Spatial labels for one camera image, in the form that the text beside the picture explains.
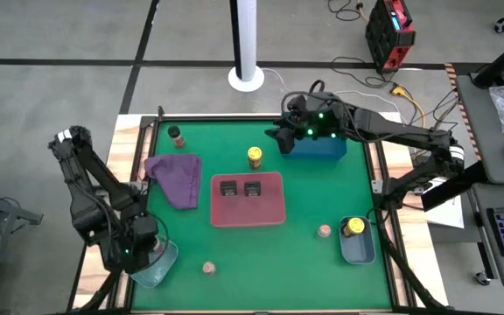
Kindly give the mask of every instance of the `yellow lid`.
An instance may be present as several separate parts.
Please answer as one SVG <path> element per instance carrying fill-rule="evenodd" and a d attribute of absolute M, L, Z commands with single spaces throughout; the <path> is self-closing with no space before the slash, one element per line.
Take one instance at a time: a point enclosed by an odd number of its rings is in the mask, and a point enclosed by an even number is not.
<path fill-rule="evenodd" d="M 353 234 L 359 234 L 365 229 L 365 222 L 360 218 L 352 218 L 347 222 L 347 228 Z"/>
<path fill-rule="evenodd" d="M 260 150 L 260 148 L 251 147 L 250 149 L 248 149 L 248 158 L 257 160 L 260 159 L 261 157 L 262 157 L 262 150 Z"/>

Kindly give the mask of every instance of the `wooden board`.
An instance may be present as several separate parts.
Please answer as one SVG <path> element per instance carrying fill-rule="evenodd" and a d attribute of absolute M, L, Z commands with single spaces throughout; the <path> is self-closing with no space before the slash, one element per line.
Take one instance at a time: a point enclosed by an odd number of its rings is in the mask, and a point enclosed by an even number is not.
<path fill-rule="evenodd" d="M 381 114 L 389 120 L 399 121 L 399 115 L 397 113 Z M 136 149 L 141 116 L 142 115 L 119 115 L 116 121 L 115 132 L 108 154 L 107 166 L 122 182 L 130 181 L 131 166 Z M 145 144 L 143 146 L 142 159 L 145 159 L 148 155 L 147 152 L 150 139 L 151 133 L 148 132 L 144 138 Z M 412 170 L 410 152 L 407 147 L 384 142 L 383 148 L 390 177 L 398 178 Z M 380 166 L 373 145 L 371 145 L 371 157 L 373 159 L 374 171 L 376 174 L 380 175 Z M 138 177 L 142 179 L 143 176 L 142 167 L 138 173 Z M 407 196 L 404 202 L 415 207 L 422 206 L 421 199 L 414 195 Z M 435 256 L 435 249 L 433 248 L 431 234 L 424 212 L 405 207 L 398 211 L 398 219 L 400 221 L 400 229 L 402 230 L 402 238 L 409 266 L 433 297 L 443 305 L 447 305 L 445 287 L 443 286 L 443 280 L 438 268 L 437 257 Z M 387 222 L 387 230 L 392 241 L 396 242 L 392 235 L 389 221 Z M 393 264 L 393 272 L 399 296 L 399 304 L 407 305 L 402 274 L 395 264 Z M 88 248 L 81 268 L 80 280 L 75 293 L 73 308 L 83 306 L 93 296 L 95 291 L 99 289 L 107 275 L 108 272 L 102 267 L 99 249 L 97 247 Z M 125 284 L 126 282 L 127 275 L 123 275 L 121 284 Z M 121 285 L 120 287 L 117 294 L 118 299 L 116 300 L 116 306 L 123 305 L 125 285 Z M 423 306 L 419 299 L 417 299 L 417 302 L 418 305 Z"/>

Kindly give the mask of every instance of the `jar with yellow cap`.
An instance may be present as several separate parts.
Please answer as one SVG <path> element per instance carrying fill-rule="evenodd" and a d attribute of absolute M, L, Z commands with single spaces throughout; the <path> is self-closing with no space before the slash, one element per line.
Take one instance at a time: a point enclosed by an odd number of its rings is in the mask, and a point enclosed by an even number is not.
<path fill-rule="evenodd" d="M 257 170 L 262 164 L 262 150 L 258 147 L 248 149 L 248 165 L 252 170 Z"/>
<path fill-rule="evenodd" d="M 363 233 L 365 230 L 365 222 L 361 218 L 351 218 L 343 227 L 343 235 L 351 237 Z"/>

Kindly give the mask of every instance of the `purple cloth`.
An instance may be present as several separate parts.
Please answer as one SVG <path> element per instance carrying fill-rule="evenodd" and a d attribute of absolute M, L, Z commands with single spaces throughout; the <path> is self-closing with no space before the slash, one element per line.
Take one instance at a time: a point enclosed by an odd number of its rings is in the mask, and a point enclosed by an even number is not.
<path fill-rule="evenodd" d="M 195 154 L 158 155 L 147 158 L 144 165 L 147 176 L 158 182 L 174 209 L 198 206 L 201 158 Z"/>

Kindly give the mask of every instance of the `green mat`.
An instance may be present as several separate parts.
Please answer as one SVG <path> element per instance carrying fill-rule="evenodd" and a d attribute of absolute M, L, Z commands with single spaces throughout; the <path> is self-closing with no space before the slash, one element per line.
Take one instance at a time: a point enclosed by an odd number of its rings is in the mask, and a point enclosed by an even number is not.
<path fill-rule="evenodd" d="M 160 125 L 157 154 L 195 153 L 203 159 L 199 207 L 173 210 L 160 187 L 150 188 L 149 210 L 160 216 L 179 257 L 154 289 L 136 286 L 134 311 L 389 309 L 380 244 L 376 260 L 351 265 L 340 255 L 338 225 L 372 207 L 363 147 L 348 142 L 339 162 L 283 159 L 263 134 L 271 122 L 178 122 L 185 147 L 177 149 Z M 280 172 L 286 221 L 280 226 L 217 228 L 210 223 L 210 183 L 215 174 L 252 172 L 250 146 L 262 149 L 262 172 Z M 317 237 L 328 224 L 332 235 Z M 217 271 L 206 275 L 203 263 Z"/>

